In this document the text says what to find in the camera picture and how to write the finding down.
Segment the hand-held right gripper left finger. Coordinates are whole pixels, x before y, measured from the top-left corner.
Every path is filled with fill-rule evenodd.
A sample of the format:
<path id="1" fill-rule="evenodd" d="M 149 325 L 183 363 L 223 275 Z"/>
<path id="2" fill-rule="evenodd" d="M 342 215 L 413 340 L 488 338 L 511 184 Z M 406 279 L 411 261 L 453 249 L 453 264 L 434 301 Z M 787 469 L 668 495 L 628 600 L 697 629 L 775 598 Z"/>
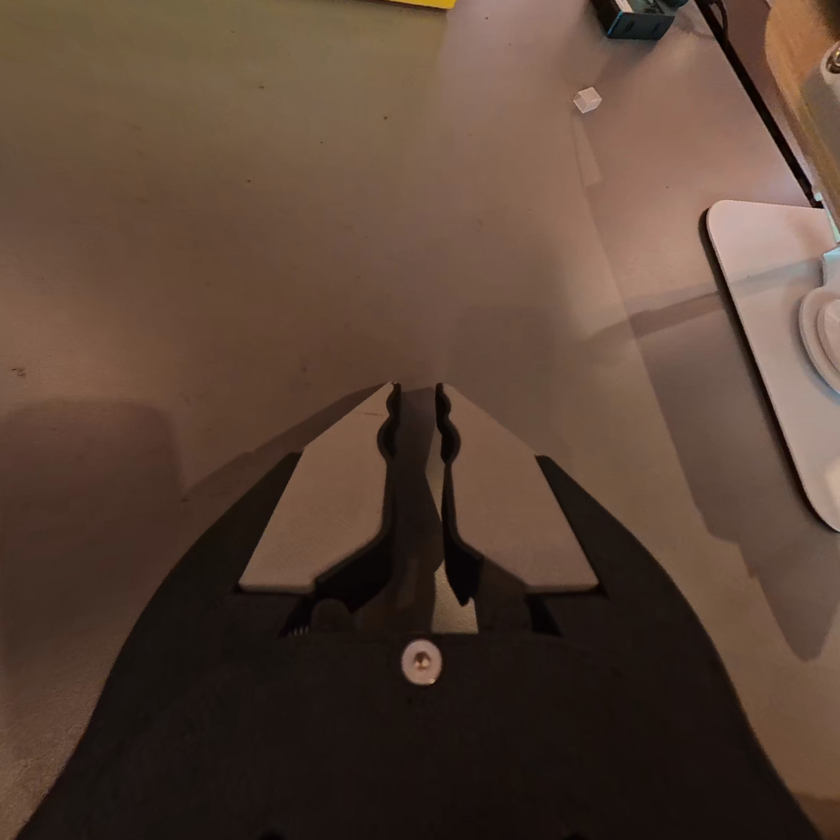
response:
<path id="1" fill-rule="evenodd" d="M 384 383 L 302 451 L 238 588 L 355 613 L 392 575 L 401 386 Z"/>

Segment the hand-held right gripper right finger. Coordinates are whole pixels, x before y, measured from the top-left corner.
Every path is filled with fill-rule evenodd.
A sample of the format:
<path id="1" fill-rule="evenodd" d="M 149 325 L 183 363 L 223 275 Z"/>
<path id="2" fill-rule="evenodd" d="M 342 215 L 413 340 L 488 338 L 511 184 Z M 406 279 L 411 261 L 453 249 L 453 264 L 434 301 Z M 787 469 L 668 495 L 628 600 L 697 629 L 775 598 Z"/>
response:
<path id="1" fill-rule="evenodd" d="M 597 576 L 537 454 L 452 385 L 435 388 L 444 484 L 444 566 L 459 604 L 486 572 L 513 592 L 592 592 Z"/>

